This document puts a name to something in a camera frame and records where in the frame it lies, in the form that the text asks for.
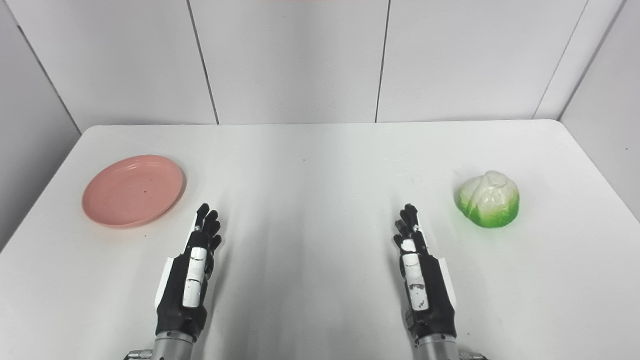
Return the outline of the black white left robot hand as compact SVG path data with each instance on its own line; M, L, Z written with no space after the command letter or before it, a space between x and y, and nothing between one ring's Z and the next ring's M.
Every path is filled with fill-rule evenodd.
M155 299L156 335L183 333L194 341L201 337L208 318L205 298L215 251L222 243L218 218L217 210L203 203L183 252L167 259Z

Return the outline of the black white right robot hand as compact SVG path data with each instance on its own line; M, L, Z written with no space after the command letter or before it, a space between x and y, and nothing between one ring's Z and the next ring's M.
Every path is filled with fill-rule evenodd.
M407 329L416 343L428 337L455 340L457 297L446 259L431 253L418 208L407 203L399 215L393 240L408 300Z

